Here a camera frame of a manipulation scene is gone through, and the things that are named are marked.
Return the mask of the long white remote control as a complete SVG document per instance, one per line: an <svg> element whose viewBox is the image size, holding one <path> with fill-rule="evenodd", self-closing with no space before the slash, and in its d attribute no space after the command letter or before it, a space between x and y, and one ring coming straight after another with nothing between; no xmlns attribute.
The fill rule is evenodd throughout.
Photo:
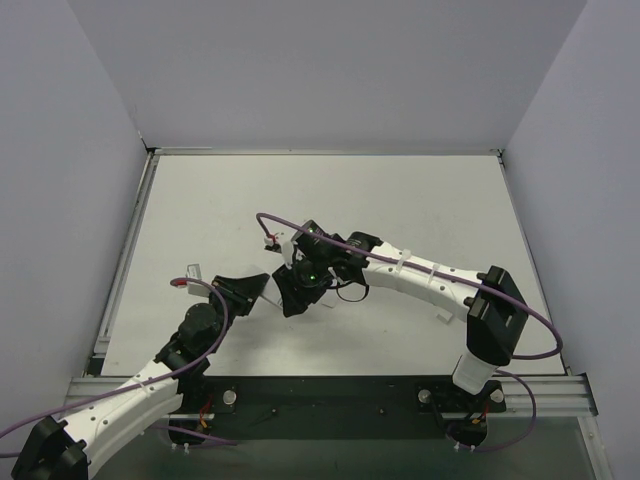
<svg viewBox="0 0 640 480"><path fill-rule="evenodd" d="M455 315L453 313L440 307L435 307L433 309L433 313L434 317L445 325L448 325L455 318Z"/></svg>

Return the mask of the small grey remote control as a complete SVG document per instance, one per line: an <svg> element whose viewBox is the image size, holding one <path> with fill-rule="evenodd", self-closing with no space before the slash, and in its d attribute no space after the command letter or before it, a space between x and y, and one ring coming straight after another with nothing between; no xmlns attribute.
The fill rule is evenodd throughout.
<svg viewBox="0 0 640 480"><path fill-rule="evenodd" d="M281 292L273 278L269 278L269 280L265 284L262 292L260 293L260 298L270 305L278 309L282 309L283 301Z"/></svg>

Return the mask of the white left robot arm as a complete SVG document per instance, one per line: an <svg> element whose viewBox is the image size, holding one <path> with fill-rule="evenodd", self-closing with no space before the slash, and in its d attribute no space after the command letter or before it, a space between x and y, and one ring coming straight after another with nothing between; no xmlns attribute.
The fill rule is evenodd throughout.
<svg viewBox="0 0 640 480"><path fill-rule="evenodd" d="M14 479L92 479L163 416L204 402L203 374L233 321L248 315L270 277L177 277L203 302L192 305L169 341L117 389L18 422L32 427L18 453Z"/></svg>

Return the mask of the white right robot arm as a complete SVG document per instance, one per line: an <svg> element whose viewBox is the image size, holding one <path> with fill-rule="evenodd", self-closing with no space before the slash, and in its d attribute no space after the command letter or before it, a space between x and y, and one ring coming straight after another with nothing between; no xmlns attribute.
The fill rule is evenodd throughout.
<svg viewBox="0 0 640 480"><path fill-rule="evenodd" d="M326 233L308 221L285 240L264 238L283 264L273 274L287 317L304 313L327 292L353 284L382 288L433 306L446 322L466 324L466 346L452 382L471 395L514 357L528 319L525 302L510 274L460 270L417 257L381 238L356 231L348 238Z"/></svg>

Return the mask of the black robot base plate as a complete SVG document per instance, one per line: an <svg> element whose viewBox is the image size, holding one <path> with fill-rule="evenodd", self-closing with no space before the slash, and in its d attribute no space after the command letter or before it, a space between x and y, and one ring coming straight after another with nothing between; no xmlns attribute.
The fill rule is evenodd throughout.
<svg viewBox="0 0 640 480"><path fill-rule="evenodd" d="M157 424L177 444L440 439L446 417L505 412L501 391L491 380L471 395L448 375L206 376Z"/></svg>

